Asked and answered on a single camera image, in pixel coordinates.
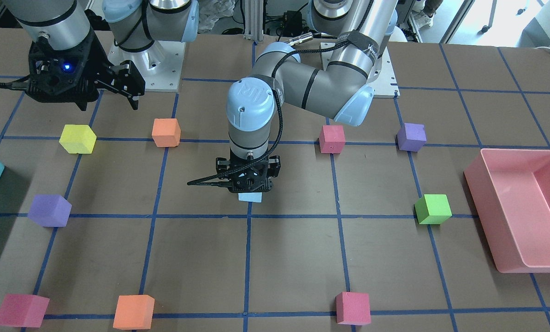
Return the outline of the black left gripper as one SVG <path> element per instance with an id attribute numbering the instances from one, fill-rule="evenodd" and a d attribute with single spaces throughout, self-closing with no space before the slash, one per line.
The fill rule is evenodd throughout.
<path id="1" fill-rule="evenodd" d="M 215 161 L 216 172 L 220 175 L 218 187 L 227 188 L 231 193 L 262 193 L 269 192 L 273 188 L 272 178 L 279 174 L 281 168 L 280 157 L 273 155 L 266 160 L 247 167 L 241 172 L 222 176 L 222 173 L 252 162 L 253 159 L 243 160 L 236 155 L 230 159 L 217 157 Z"/>

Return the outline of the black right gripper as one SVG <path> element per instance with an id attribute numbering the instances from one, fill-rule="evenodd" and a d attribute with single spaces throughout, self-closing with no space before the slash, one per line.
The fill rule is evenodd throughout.
<path id="1" fill-rule="evenodd" d="M 28 81 L 0 82 L 0 89 L 27 90 L 41 103 L 73 103 L 81 111 L 106 89 L 126 97 L 132 109 L 145 93 L 145 80 L 133 61 L 113 65 L 95 32 L 68 50 L 54 50 L 45 37 L 33 42 Z"/>

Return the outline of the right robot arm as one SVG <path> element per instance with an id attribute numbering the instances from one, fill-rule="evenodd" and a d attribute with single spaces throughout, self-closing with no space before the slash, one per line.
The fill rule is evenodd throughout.
<path id="1" fill-rule="evenodd" d="M 192 42 L 199 26 L 196 0 L 105 0 L 104 19 L 122 54 L 107 56 L 77 0 L 6 0 L 5 6 L 32 38 L 28 75 L 1 83 L 41 103 L 74 103 L 81 111 L 100 90 L 120 94 L 138 109 L 145 77 L 165 68 L 161 42 Z"/>

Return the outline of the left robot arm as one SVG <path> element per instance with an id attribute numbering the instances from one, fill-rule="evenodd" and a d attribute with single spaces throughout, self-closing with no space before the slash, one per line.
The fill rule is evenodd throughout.
<path id="1" fill-rule="evenodd" d="M 338 123 L 362 124 L 374 97 L 367 82 L 393 30 L 397 1 L 311 0 L 308 5 L 313 28 L 336 39 L 325 49 L 330 62 L 317 69 L 302 63 L 300 55 L 321 50 L 296 50 L 290 41 L 269 44 L 251 74 L 229 89 L 229 158 L 216 158 L 216 174 L 190 185 L 231 193 L 270 191 L 280 169 L 273 150 L 283 134 L 284 103 Z"/>

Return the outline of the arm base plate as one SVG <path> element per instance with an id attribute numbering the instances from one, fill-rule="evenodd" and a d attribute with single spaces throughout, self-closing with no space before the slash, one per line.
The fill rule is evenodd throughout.
<path id="1" fill-rule="evenodd" d="M 372 64 L 358 48 L 348 45 L 321 55 L 323 69 L 330 76 L 331 85 L 344 94 L 354 93 L 368 85 L 374 97 L 399 97 L 399 87 L 387 51 Z"/>
<path id="2" fill-rule="evenodd" d="M 155 41 L 150 48 L 139 52 L 112 46 L 108 58 L 115 65 L 126 59 L 133 61 L 146 82 L 146 92 L 178 92 L 187 45 L 186 42 Z"/>

